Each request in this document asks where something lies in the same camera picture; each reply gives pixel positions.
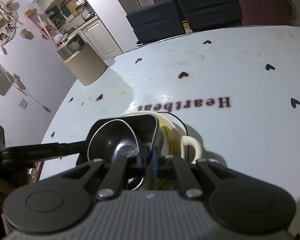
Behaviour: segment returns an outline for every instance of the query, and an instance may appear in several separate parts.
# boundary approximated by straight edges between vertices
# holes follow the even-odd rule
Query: white table
[[[74,83],[43,143],[84,140],[100,118],[137,111],[139,106],[144,110],[146,105],[169,109],[171,102],[172,112],[203,143],[206,155],[293,195],[298,211],[290,230],[300,232],[300,104],[291,105],[291,98],[300,102],[300,28],[194,33],[110,61],[111,67],[93,84]],[[267,64],[275,70],[266,70]],[[178,78],[182,72],[189,76]],[[218,98],[226,97],[230,107],[219,107]],[[206,105],[209,98],[214,105]],[[74,167],[76,158],[46,161],[41,179]]]

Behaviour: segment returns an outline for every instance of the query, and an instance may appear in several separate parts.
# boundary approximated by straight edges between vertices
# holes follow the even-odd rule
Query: wall outlet
[[[19,106],[21,106],[23,109],[26,109],[26,107],[28,106],[28,102],[22,99]]]

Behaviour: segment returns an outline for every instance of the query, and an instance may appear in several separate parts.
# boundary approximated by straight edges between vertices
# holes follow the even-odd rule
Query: white wall
[[[39,14],[43,11],[31,0],[13,1],[20,4],[17,12],[23,25],[17,29],[15,38],[4,46],[7,55],[0,53],[0,63],[11,74],[19,75],[26,91],[51,113],[14,87],[5,96],[0,95],[0,125],[5,130],[7,146],[41,143],[54,114],[76,80],[53,44],[42,39],[24,17],[28,9],[37,8]],[[32,40],[20,36],[23,28],[34,35]],[[19,106],[23,98],[29,103],[26,110]]]
[[[136,47],[137,37],[126,18],[126,12],[118,0],[87,0],[121,50]]]

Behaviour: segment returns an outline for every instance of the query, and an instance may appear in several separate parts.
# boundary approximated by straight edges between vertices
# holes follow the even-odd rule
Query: cabinet handle
[[[91,28],[86,28],[85,30],[84,30],[84,32],[88,32],[88,31],[90,31],[90,30],[92,30],[94,27],[97,27],[99,25],[99,23],[96,23],[95,25],[93,25]]]

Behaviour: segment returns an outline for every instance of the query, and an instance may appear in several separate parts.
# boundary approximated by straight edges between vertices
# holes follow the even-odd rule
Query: maroon chair
[[[289,0],[239,0],[242,25],[292,25]]]

